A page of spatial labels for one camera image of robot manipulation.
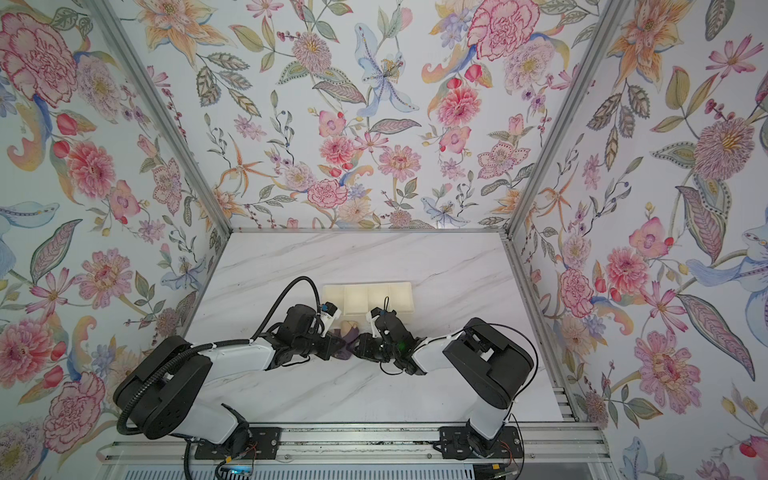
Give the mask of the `cream compartment tray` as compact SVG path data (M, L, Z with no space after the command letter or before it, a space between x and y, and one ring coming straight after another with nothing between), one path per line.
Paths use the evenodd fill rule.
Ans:
M410 282L329 284L321 290L323 303L338 307L343 316L359 316L374 308L395 310L400 314L415 311Z

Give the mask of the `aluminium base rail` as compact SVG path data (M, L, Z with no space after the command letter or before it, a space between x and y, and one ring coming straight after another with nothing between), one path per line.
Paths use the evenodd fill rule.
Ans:
M101 479L614 479L592 424L523 422L502 430L486 457L461 424L257 424L256 444L230 463L183 441L119 440L97 455Z

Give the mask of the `aluminium corner post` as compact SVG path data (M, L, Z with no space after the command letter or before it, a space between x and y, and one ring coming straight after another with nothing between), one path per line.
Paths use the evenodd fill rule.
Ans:
M220 231L223 243L226 244L233 232L231 224L225 218L183 135L165 107L162 95L157 91L114 10L108 1L85 0L84 5L101 28L108 45L115 50L115 56L124 67L126 76L146 102L153 123L170 145L191 186L197 191L209 220Z
M515 234L524 228L526 215L537 195L537 191L547 170L549 169L557 150L569 133L580 104L586 97L594 75L599 68L609 43L618 31L622 17L629 7L629 1L607 1L605 9L596 24L593 38L588 44L580 64L579 73L567 90L560 110L554 116L551 133L548 135L541 154L534 164L531 175L525 183L522 197L506 227L504 238L512 240Z

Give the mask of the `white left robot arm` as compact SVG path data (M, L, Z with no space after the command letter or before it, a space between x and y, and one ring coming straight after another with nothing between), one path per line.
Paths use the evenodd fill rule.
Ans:
M256 339L194 346L178 335L166 338L116 388L118 433L149 440L174 436L234 453L246 450L253 443L248 421L224 403L200 400L200 391L222 378L293 365L296 357L330 360L345 347L343 339L327 333L340 315L330 302L319 310L296 305Z

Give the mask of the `purple sock with beige toe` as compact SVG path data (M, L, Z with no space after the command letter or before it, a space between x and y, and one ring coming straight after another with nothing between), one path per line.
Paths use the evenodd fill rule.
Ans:
M335 328L331 331L331 335L341 338L344 341L344 345L333 354L333 357L342 361L351 359L353 357L353 352L351 350L352 344L360 335L358 323L342 321L339 328Z

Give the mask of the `aluminium corner post left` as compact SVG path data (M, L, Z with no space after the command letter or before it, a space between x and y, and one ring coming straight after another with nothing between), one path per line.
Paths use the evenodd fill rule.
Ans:
M153 123L170 145L191 186L197 191L209 220L220 231L223 243L226 244L233 232L231 224L225 218L183 135L165 107L162 95L157 91L114 10L108 1L85 0L84 5L101 28L108 45L115 50L115 56L124 67L126 76L146 102Z

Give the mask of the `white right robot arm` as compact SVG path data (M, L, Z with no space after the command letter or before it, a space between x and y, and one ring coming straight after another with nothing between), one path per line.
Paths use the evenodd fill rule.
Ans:
M498 439L512 406L538 369L538 353L503 334L502 324L472 318L459 331L417 338L393 311L371 312L372 333L359 335L348 347L357 358L391 364L411 376L456 371L477 394L467 421L468 438L485 449Z

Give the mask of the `aluminium corner post right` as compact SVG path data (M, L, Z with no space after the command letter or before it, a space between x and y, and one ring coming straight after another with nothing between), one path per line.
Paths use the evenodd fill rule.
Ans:
M605 9L596 24L593 38L588 44L580 64L579 73L567 90L560 110L554 116L551 133L548 135L541 154L534 164L531 175L525 183L522 197L506 227L504 238L512 240L515 234L524 228L526 215L537 195L537 191L547 170L549 169L557 150L569 133L580 104L586 97L594 75L599 68L609 43L618 31L622 17L629 7L629 1L607 1Z

